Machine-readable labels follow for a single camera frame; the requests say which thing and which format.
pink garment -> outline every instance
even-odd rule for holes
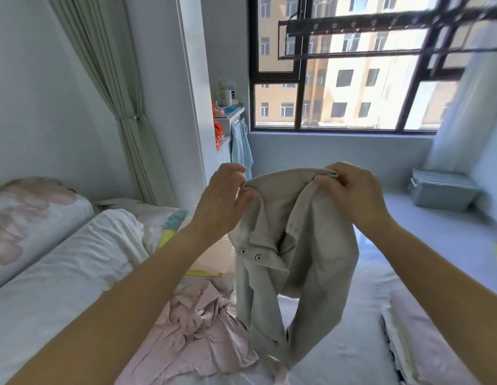
[[[115,385],[161,385],[191,372],[231,373],[257,360],[236,306],[204,280],[170,299]]]

gray storage bin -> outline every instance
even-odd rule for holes
[[[480,192],[464,174],[413,170],[407,188],[415,205],[453,211],[465,210]]]

stack of folded clothes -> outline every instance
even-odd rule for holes
[[[402,385],[480,385],[405,287],[380,318]]]

blue towel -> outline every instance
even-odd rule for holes
[[[235,163],[247,168],[245,172],[246,180],[252,179],[251,167],[253,164],[252,152],[248,145],[248,137],[245,131],[245,124],[237,122],[232,126],[232,152],[230,153],[231,160]]]

white tile floor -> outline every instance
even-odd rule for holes
[[[407,194],[386,194],[386,204],[399,224],[497,294],[497,224],[478,213],[419,208]],[[358,234],[360,258],[386,262],[377,247]]]

